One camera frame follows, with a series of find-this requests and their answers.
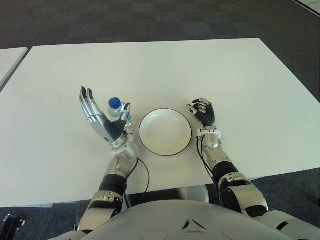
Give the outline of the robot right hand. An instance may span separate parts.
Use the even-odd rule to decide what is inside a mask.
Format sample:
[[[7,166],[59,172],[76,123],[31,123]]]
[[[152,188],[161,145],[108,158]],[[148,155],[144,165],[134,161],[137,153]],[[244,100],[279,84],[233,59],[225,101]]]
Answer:
[[[216,118],[212,103],[205,98],[197,98],[192,103],[193,105],[186,104],[186,107],[202,126],[204,128],[216,128]]]

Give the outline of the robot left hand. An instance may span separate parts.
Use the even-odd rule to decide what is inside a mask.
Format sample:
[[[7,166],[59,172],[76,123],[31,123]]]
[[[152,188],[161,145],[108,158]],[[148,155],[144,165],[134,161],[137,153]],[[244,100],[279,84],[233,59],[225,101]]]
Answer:
[[[79,101],[86,120],[100,137],[109,144],[120,139],[129,120],[131,103],[124,105],[117,120],[110,121],[98,107],[90,88],[80,88]]]

